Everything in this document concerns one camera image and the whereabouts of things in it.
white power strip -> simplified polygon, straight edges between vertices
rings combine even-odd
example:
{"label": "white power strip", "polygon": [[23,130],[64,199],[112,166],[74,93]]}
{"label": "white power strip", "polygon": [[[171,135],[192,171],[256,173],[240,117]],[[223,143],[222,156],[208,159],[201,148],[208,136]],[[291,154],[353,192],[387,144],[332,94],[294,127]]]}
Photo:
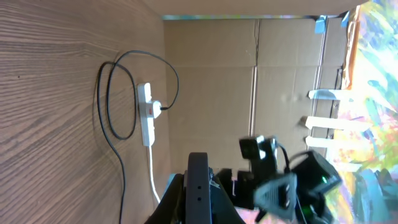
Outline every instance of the white power strip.
{"label": "white power strip", "polygon": [[142,130],[142,143],[148,147],[149,150],[149,171],[150,171],[150,184],[152,191],[155,195],[157,202],[160,202],[159,196],[156,193],[154,183],[154,170],[152,162],[152,145],[155,142],[155,126],[154,119],[160,115],[160,107],[162,105],[159,101],[151,101],[152,96],[150,95],[150,84],[143,83],[138,84],[138,106],[139,106],[139,117],[141,120]]}

blue tape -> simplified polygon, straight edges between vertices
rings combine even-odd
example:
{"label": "blue tape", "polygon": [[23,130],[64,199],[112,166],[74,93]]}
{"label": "blue tape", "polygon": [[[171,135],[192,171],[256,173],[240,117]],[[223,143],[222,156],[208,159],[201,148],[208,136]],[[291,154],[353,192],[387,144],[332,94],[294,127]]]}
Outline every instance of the blue tape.
{"label": "blue tape", "polygon": [[341,20],[341,27],[347,27],[348,21],[349,21],[349,11],[343,17],[343,20]]}
{"label": "blue tape", "polygon": [[327,16],[322,15],[315,21],[315,33],[324,34],[326,32],[326,20]]}

colorful painting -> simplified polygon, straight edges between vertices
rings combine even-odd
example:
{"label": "colorful painting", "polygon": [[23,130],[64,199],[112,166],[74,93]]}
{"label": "colorful painting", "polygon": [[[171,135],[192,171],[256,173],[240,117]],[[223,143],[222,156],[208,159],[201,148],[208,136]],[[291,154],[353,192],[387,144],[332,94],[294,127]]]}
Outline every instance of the colorful painting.
{"label": "colorful painting", "polygon": [[363,97],[340,102],[338,117],[373,126],[335,131],[335,139],[367,147],[328,151],[329,160],[350,166],[337,167],[344,184],[327,199],[338,223],[398,223],[398,1],[363,4],[359,24],[349,87]]}

cardboard flap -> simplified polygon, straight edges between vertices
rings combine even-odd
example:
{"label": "cardboard flap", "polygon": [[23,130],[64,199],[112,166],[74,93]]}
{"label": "cardboard flap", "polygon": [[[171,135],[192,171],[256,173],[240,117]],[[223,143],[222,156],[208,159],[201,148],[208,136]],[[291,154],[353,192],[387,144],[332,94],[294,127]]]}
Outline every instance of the cardboard flap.
{"label": "cardboard flap", "polygon": [[338,15],[366,0],[143,0],[160,15]]}

cardboard wall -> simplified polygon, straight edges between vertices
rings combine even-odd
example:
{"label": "cardboard wall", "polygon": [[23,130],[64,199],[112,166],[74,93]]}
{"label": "cardboard wall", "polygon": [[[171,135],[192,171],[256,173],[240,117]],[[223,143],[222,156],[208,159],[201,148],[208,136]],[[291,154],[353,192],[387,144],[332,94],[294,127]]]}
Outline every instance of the cardboard wall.
{"label": "cardboard wall", "polygon": [[[321,87],[334,88],[343,64],[346,36],[340,22],[328,23]],[[309,130],[299,121],[312,113],[307,93],[314,88],[324,40],[314,30],[312,19],[165,21],[166,59],[180,75],[178,102],[169,111],[172,171],[186,169],[190,152],[207,152],[215,169],[249,168],[238,141],[249,135],[255,75],[254,134],[276,135],[290,156],[306,150]],[[175,85],[168,70],[169,101]],[[329,103],[318,102],[317,115],[330,115]],[[282,156],[278,153],[281,168]]]}
{"label": "cardboard wall", "polygon": [[[248,169],[239,138],[249,134],[255,20],[165,21],[166,59],[180,75],[169,111],[172,171],[184,172],[190,152],[207,152],[212,168]],[[167,72],[169,101],[175,77]]]}
{"label": "cardboard wall", "polygon": [[338,15],[366,0],[143,0],[160,15]]}

